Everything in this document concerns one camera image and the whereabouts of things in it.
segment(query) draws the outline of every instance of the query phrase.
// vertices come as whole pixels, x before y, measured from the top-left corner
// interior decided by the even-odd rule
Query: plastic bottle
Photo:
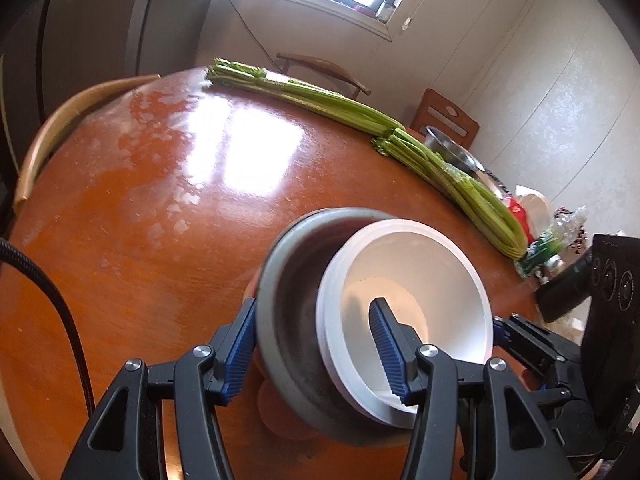
[[[579,207],[574,213],[562,214],[533,242],[524,257],[516,262],[521,276],[531,276],[537,266],[560,253],[577,237],[580,227],[587,221],[586,206]]]

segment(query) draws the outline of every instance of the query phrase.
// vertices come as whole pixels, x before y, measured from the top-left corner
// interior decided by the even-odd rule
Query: celery
[[[513,260],[524,255],[527,239],[522,226],[502,202],[481,182],[447,164],[409,135],[398,121],[310,83],[293,78],[276,81],[267,76],[263,68],[225,59],[216,59],[206,74],[213,83],[271,96],[375,136],[371,142],[379,153],[392,156],[458,204],[499,251]]]

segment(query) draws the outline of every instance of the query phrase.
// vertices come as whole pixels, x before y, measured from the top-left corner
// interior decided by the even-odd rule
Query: table surface
[[[87,117],[42,171],[11,240],[64,295],[99,399],[128,358],[154,364],[206,343],[233,319],[276,235],[331,206],[432,226],[469,257],[494,314],[536,316],[531,285],[511,261],[436,190],[372,149],[368,135],[272,98],[209,87],[203,69]],[[34,285],[4,266],[0,290],[9,407],[40,478],[59,479],[86,421],[72,353]],[[242,393],[218,410],[238,480],[399,477],[406,448],[274,436],[257,413],[261,382],[252,365]],[[175,421],[164,412],[169,478],[181,478]]]

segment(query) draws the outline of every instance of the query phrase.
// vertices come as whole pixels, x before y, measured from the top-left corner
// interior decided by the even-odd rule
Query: black cable
[[[260,43],[260,41],[258,41],[258,38],[256,38],[254,36],[254,34],[251,32],[251,29],[249,28],[249,25],[246,24],[246,21],[244,20],[244,18],[242,17],[242,14],[240,14],[240,11],[238,9],[236,9],[236,6],[234,5],[234,3],[229,0],[229,3],[231,4],[231,6],[234,8],[234,11],[236,12],[236,14],[238,15],[238,18],[240,18],[240,21],[242,22],[242,24],[244,25],[244,28],[246,29],[246,31],[249,33],[249,36],[252,37],[252,39],[255,41],[255,44],[258,45],[260,47],[260,49],[262,50],[262,52],[264,53],[264,55],[269,59],[269,61],[271,62],[271,64],[275,67],[275,69],[280,72],[281,74],[283,73],[283,71],[280,69],[280,67],[276,64],[276,62],[273,60],[273,58],[269,55],[269,53],[267,52],[267,49],[264,48],[262,46],[262,43]]]
[[[0,263],[7,263],[14,267],[18,272],[29,278],[38,288],[44,292],[49,301],[53,304],[62,325],[65,327],[66,336],[71,344],[71,350],[74,353],[74,359],[78,366],[78,374],[80,375],[80,383],[82,384],[82,392],[84,393],[84,403],[86,404],[86,412],[91,417],[95,409],[94,391],[91,388],[91,379],[89,370],[86,366],[84,352],[82,351],[82,343],[76,329],[76,324],[71,316],[69,307],[66,306],[65,300],[62,298],[60,291],[53,282],[47,277],[43,270],[38,267],[26,254],[13,247],[9,242],[0,238]]]
[[[44,109],[44,92],[42,90],[42,49],[44,47],[44,30],[47,25],[50,3],[51,0],[42,1],[40,23],[38,24],[38,37],[36,38],[36,101],[38,103],[38,116],[41,125],[47,120],[47,113]]]

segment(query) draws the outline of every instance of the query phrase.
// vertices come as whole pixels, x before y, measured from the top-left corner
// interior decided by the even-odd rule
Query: screw
[[[499,357],[494,357],[489,361],[489,366],[495,371],[501,372],[507,367],[507,363],[505,363],[504,360],[500,359]]]
[[[198,345],[193,349],[193,355],[196,357],[206,357],[211,353],[211,347],[209,345]]]
[[[142,361],[137,357],[135,359],[129,359],[126,363],[124,363],[124,369],[127,372],[135,372],[142,366]]]
[[[422,345],[420,347],[420,353],[425,357],[436,357],[436,355],[438,355],[438,347],[434,345]]]

